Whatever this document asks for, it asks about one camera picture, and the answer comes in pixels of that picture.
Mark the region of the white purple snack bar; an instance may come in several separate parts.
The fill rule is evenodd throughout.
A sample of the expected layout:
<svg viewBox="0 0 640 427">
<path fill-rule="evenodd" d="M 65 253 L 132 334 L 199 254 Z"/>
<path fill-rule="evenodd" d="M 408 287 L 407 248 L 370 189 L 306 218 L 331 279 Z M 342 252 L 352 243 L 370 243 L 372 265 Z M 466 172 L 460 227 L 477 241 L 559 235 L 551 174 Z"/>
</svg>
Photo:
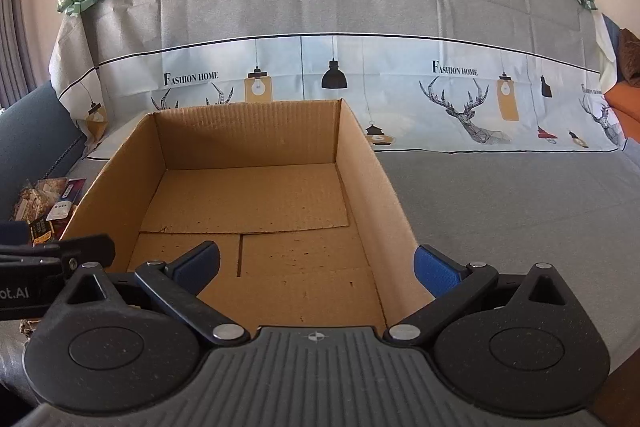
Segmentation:
<svg viewBox="0 0 640 427">
<path fill-rule="evenodd" d="M 70 217 L 74 206 L 80 201 L 85 183 L 86 180 L 82 178 L 68 180 L 60 198 L 49 210 L 46 220 L 61 221 Z"/>
</svg>

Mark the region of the clear puffed grain snack bag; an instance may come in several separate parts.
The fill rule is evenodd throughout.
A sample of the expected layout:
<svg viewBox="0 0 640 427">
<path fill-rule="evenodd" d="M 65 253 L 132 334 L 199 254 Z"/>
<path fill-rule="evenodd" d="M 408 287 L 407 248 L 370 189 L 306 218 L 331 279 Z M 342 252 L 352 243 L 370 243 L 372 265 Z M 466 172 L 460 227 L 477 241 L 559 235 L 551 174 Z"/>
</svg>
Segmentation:
<svg viewBox="0 0 640 427">
<path fill-rule="evenodd" d="M 18 195 L 13 209 L 13 220 L 34 222 L 46 215 L 60 199 L 66 185 L 66 178 L 42 179 L 35 184 L 27 182 Z"/>
</svg>

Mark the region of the black cracker snack pack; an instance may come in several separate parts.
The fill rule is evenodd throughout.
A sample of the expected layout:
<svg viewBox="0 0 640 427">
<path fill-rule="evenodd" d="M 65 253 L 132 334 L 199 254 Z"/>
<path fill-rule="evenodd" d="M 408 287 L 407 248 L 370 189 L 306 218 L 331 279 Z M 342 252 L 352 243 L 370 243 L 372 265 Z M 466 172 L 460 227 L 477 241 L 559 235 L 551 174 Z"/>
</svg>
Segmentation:
<svg viewBox="0 0 640 427">
<path fill-rule="evenodd" d="M 29 236 L 32 246 L 56 242 L 62 236 L 65 228 L 65 220 L 48 221 L 46 217 L 29 222 Z"/>
</svg>

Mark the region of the open cardboard box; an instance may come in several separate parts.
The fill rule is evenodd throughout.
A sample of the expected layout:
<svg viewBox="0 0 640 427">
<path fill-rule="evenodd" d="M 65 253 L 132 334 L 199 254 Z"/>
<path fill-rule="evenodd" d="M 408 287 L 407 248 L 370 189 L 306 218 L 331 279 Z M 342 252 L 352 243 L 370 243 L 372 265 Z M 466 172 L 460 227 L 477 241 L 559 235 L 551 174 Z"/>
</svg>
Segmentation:
<svg viewBox="0 0 640 427">
<path fill-rule="evenodd" d="M 113 268 L 218 241 L 201 299 L 249 331 L 386 329 L 427 305 L 418 242 L 344 101 L 236 103 L 144 116 L 65 230 L 105 233 Z"/>
</svg>

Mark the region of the deer print grey cloth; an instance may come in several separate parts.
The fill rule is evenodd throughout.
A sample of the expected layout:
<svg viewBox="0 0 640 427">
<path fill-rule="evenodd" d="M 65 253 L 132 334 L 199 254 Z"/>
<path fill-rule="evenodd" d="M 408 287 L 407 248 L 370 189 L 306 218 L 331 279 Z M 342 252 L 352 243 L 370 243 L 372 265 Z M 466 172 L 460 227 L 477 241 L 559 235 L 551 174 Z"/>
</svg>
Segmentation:
<svg viewBox="0 0 640 427">
<path fill-rule="evenodd" d="M 575 0 L 101 0 L 49 72 L 93 142 L 154 110 L 342 100 L 379 150 L 609 152 L 611 57 Z"/>
</svg>

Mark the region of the orange cushion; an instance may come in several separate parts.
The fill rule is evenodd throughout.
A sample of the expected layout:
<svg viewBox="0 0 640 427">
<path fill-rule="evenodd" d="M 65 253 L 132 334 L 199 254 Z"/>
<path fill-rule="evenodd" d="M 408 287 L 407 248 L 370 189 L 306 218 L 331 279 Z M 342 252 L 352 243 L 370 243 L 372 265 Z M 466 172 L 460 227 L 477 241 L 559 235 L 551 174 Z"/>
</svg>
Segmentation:
<svg viewBox="0 0 640 427">
<path fill-rule="evenodd" d="M 626 137 L 640 142 L 640 89 L 621 81 L 605 93 L 605 100 L 614 109 Z"/>
</svg>

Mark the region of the brown cushion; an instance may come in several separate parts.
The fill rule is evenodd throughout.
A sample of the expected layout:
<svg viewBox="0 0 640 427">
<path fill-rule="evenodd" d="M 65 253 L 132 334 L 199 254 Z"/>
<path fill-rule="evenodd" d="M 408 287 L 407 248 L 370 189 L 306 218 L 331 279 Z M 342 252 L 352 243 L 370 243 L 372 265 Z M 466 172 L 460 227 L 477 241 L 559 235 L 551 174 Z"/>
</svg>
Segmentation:
<svg viewBox="0 0 640 427">
<path fill-rule="evenodd" d="M 640 84 L 640 39 L 629 29 L 620 31 L 618 64 L 626 83 L 638 88 Z"/>
</svg>

